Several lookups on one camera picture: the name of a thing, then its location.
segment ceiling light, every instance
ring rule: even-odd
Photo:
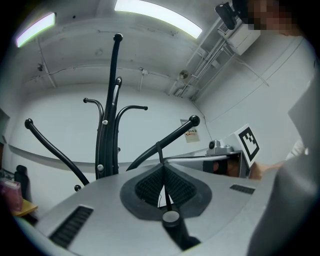
[[[187,32],[195,39],[202,33],[202,29],[187,18],[154,3],[140,0],[117,0],[114,10],[147,15],[162,20]]]
[[[32,26],[26,29],[17,39],[16,46],[21,47],[26,41],[35,36],[37,33],[54,25],[56,22],[56,15],[51,13],[44,18],[38,20]]]

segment person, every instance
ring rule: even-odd
[[[232,0],[232,5],[242,21],[253,25],[255,30],[272,30],[284,36],[306,37],[298,26],[298,17],[293,14],[297,6],[282,4],[283,2],[278,0]],[[299,139],[285,160],[307,153],[308,149],[305,149],[302,140]],[[260,180],[265,171],[278,169],[283,163],[282,161],[277,164],[266,165],[255,162],[251,167],[250,179]],[[217,172],[218,169],[219,163],[215,162],[213,173]],[[227,175],[237,177],[238,172],[238,162],[229,160],[227,162]]]

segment metal arm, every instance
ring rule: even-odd
[[[100,145],[100,132],[101,132],[101,125],[104,118],[104,108],[102,107],[101,103],[98,100],[95,99],[83,99],[84,103],[93,103],[96,104],[96,106],[99,109],[99,124],[98,124],[98,130],[96,135],[96,144],[95,144],[95,162],[94,162],[94,169],[95,169],[95,179],[97,180],[99,178],[99,171],[98,171],[98,162],[99,162],[99,145]]]
[[[113,37],[114,46],[112,50],[110,77],[108,86],[108,95],[105,104],[105,111],[103,116],[103,125],[100,131],[99,141],[99,157],[98,157],[98,177],[103,178],[113,174],[113,141],[114,141],[114,125],[117,112],[117,102],[119,88],[122,83],[121,77],[115,81],[117,71],[117,60],[120,42],[123,36],[116,34]]]
[[[187,132],[192,127],[196,127],[200,124],[200,118],[196,115],[193,115],[189,118],[189,121],[186,122],[184,125],[176,129],[174,132],[169,134],[167,137],[159,141],[160,147],[163,149],[166,146],[168,146],[170,143],[174,142],[177,138],[179,138],[181,135],[183,135],[185,132]],[[142,162],[147,160],[149,157],[153,156],[155,153],[157,153],[157,146],[153,145],[148,150],[146,150],[144,153],[142,153],[136,160],[133,161],[132,164],[128,167],[127,171],[137,168]]]
[[[33,135],[38,139],[38,141],[46,147],[52,154],[54,154],[57,158],[59,158],[62,162],[64,162],[73,173],[79,178],[83,185],[89,184],[86,176],[79,170],[79,168],[68,158],[66,157],[59,149],[57,149],[54,145],[52,145],[34,126],[34,122],[29,118],[24,122],[25,128],[30,130]]]
[[[128,110],[148,110],[147,106],[138,106],[138,105],[131,105],[131,106],[126,106],[123,109],[120,110],[118,115],[116,116],[115,119],[115,126],[114,126],[114,135],[113,135],[113,174],[118,174],[119,173],[119,168],[118,168],[118,133],[119,133],[119,123],[122,115],[128,111]]]

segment vent slot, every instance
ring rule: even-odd
[[[236,190],[236,191],[239,191],[242,193],[250,194],[250,195],[252,195],[255,192],[255,189],[252,187],[241,186],[241,185],[236,185],[236,184],[232,185],[230,187],[230,189]]]
[[[69,215],[69,217],[58,227],[58,229],[50,236],[55,244],[67,248],[80,229],[86,223],[94,210],[84,206],[79,206]]]

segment white ceiling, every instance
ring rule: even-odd
[[[150,74],[143,77],[142,89],[168,92],[197,45],[218,18],[214,8],[221,1],[148,2],[183,15],[200,26],[202,34],[194,39],[163,21],[134,13],[115,12],[116,0],[51,1],[34,12],[21,26],[21,30],[45,13],[56,12],[56,25],[42,32],[38,40],[51,78],[58,87],[107,84],[113,36],[121,33],[123,41],[119,50],[117,75],[122,76],[123,84],[138,88],[140,70],[143,68]],[[202,54],[206,55],[218,39],[218,33],[214,30],[200,49]],[[11,66],[20,77],[24,89],[34,92],[53,86],[46,71],[38,70],[38,65],[43,61],[36,40],[31,40],[19,49],[15,46],[12,49]],[[200,60],[198,54],[193,58],[187,67],[190,73]],[[214,68],[211,69],[208,72],[214,73]]]

